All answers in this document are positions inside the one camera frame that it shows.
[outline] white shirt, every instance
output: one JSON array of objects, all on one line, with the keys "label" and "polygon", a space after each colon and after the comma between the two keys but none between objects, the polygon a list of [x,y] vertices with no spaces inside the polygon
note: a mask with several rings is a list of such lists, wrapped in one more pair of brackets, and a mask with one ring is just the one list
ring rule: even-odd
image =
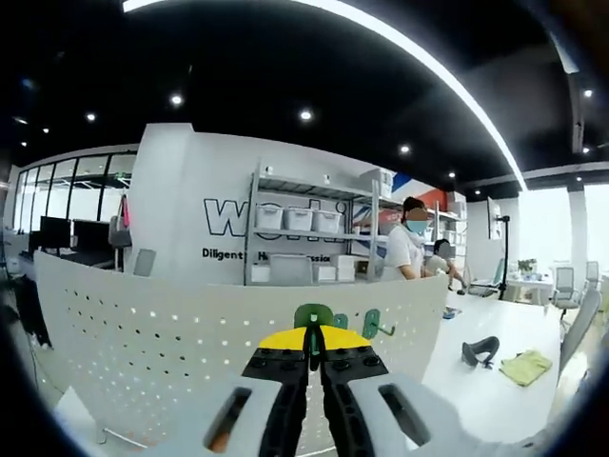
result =
[{"label": "white shirt", "polygon": [[383,281],[404,279],[400,267],[410,266],[417,278],[422,269],[422,237],[403,225],[397,225],[387,237],[387,254],[384,257]]},{"label": "white shirt", "polygon": [[439,255],[433,255],[430,257],[425,264],[425,269],[434,276],[438,274],[438,270],[443,271],[444,273],[450,271],[448,263]]}]

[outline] white table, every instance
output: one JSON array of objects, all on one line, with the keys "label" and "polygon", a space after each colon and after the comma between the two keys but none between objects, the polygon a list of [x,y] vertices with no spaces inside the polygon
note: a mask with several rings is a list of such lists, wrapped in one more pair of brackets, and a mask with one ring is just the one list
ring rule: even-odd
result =
[{"label": "white table", "polygon": [[[444,320],[423,384],[451,403],[462,426],[484,441],[517,442],[545,427],[559,377],[560,321],[553,307],[531,307],[449,293],[447,305],[463,312]],[[500,339],[493,369],[461,360],[462,343]],[[502,359],[536,349],[553,362],[529,387],[499,371]]]},{"label": "white table", "polygon": [[532,288],[535,290],[535,302],[537,305],[547,305],[554,293],[554,280],[552,276],[544,276],[541,281],[525,279],[507,279],[507,291],[504,300],[515,302],[521,294],[521,288]]}]

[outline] black ceiling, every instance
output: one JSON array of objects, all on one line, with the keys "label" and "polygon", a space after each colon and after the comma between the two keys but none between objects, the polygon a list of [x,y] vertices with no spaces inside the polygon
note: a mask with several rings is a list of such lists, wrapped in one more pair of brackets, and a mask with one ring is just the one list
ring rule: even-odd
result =
[{"label": "black ceiling", "polygon": [[[438,77],[343,18],[285,0],[171,1],[127,15],[121,3],[22,0],[13,7],[9,20],[19,31],[3,68],[10,83],[0,119],[13,163],[136,143],[146,123],[191,122],[199,131],[337,152],[444,189],[511,172],[480,121]],[[346,3],[447,66],[522,170],[609,159],[609,148],[594,148],[609,142],[608,109],[598,96],[584,107],[584,143],[593,150],[572,153],[560,59],[541,26],[512,1]],[[174,92],[185,99],[178,109],[169,103]],[[298,119],[303,108],[315,116],[307,125]],[[94,123],[87,112],[97,115]],[[400,155],[401,144],[411,152]],[[452,170],[456,183],[447,176]]]}]

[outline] curved led light strip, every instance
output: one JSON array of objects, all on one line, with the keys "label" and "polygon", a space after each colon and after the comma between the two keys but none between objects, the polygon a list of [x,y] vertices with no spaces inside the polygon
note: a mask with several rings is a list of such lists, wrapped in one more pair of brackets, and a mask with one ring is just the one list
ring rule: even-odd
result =
[{"label": "curved led light strip", "polygon": [[[159,3],[166,0],[127,0],[123,4],[123,11],[129,12],[133,10],[137,10],[141,7],[145,7],[147,5],[152,5],[154,3]],[[514,171],[514,175],[518,182],[521,184],[522,190],[527,190],[526,183],[524,182],[524,178],[522,177],[521,170],[518,168],[518,164],[512,155],[509,147],[503,140],[503,137],[490,120],[484,109],[478,104],[474,97],[467,91],[467,89],[459,82],[459,80],[453,76],[453,74],[446,69],[444,65],[438,62],[429,52],[421,48],[411,39],[405,37],[397,30],[389,27],[383,21],[367,14],[357,8],[351,7],[346,3],[340,2],[338,0],[289,0],[296,3],[302,3],[304,5],[309,5],[310,7],[319,8],[321,10],[326,10],[328,12],[332,12],[338,16],[344,17],[356,24],[359,24],[362,27],[365,27],[369,30],[372,30],[378,33],[383,38],[389,40],[394,45],[402,48],[410,55],[412,55],[415,59],[421,62],[423,65],[432,70],[436,75],[443,80],[443,82],[451,88],[459,97],[463,100],[465,105],[467,105],[472,112],[480,119],[482,125],[488,130],[507,163],[509,164],[512,171]]]}]

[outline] person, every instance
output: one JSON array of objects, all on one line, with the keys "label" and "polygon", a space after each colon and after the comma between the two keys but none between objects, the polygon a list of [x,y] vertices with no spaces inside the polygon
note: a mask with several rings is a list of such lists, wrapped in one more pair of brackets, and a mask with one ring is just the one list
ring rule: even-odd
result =
[{"label": "person", "polygon": [[427,259],[425,263],[425,269],[431,274],[436,275],[439,271],[443,271],[448,274],[450,278],[448,281],[448,287],[451,288],[453,284],[453,278],[456,278],[461,282],[462,288],[467,288],[465,281],[461,274],[455,268],[455,265],[450,260],[450,242],[446,239],[441,239],[434,243],[434,255]]},{"label": "person", "polygon": [[387,254],[384,258],[383,281],[417,279],[426,276],[423,271],[423,234],[428,225],[425,203],[408,197],[402,205],[401,223],[387,238]]}]

